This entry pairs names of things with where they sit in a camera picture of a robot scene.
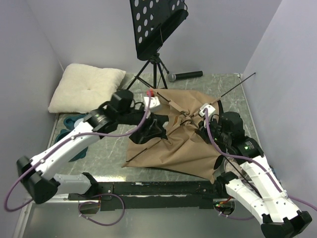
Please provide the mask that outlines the tan pet tent fabric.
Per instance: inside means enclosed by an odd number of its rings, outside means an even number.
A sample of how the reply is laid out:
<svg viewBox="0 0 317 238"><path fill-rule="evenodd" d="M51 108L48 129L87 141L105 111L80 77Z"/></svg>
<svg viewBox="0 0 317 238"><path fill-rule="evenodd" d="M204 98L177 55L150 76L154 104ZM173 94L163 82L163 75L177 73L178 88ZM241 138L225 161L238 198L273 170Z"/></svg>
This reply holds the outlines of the tan pet tent fabric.
<svg viewBox="0 0 317 238"><path fill-rule="evenodd" d="M215 97L196 90L157 89L160 94L173 100L185 112L197 112L203 104L209 104ZM160 168L198 176L214 183L215 163L220 154L211 144L206 144L196 133L189 121L180 125L186 118L172 108L164 99L159 100L161 109L156 115L168 116L165 127L167 138L153 138L144 144L128 143L124 167ZM212 105L218 113L219 103ZM196 124L203 119L196 115Z"/></svg>

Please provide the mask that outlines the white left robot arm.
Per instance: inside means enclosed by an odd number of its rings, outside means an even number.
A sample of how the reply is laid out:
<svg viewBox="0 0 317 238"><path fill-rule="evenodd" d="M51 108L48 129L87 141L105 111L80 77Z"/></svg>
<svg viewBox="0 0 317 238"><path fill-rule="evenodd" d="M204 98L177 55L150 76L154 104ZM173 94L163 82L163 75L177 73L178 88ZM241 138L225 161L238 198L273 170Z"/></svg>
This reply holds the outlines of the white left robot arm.
<svg viewBox="0 0 317 238"><path fill-rule="evenodd" d="M166 131L154 114L161 104L152 92L136 108L134 95L129 90L119 90L109 101L90 111L81 122L64 138L39 155L17 161L20 181L37 204L50 200L57 194L77 193L93 199L98 193L98 183L89 174L76 176L58 174L62 165L69 162L91 144L104 137L115 137L118 125L133 125L125 133L135 144L144 144Z"/></svg>

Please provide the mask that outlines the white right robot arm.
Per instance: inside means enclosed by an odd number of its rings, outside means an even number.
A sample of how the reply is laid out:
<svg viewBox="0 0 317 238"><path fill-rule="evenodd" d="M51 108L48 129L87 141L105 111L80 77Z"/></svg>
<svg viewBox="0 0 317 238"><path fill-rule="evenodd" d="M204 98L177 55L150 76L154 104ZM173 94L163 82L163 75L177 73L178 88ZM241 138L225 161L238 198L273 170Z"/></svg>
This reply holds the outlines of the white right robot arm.
<svg viewBox="0 0 317 238"><path fill-rule="evenodd" d="M234 158L252 181L247 187L233 172L226 172L216 179L217 194L240 202L259 222L266 238L299 235L312 222L309 212L300 210L282 188L260 145L245 134L240 115L225 112L216 119L215 115L210 105L200 109L203 121L197 134L225 158Z"/></svg>

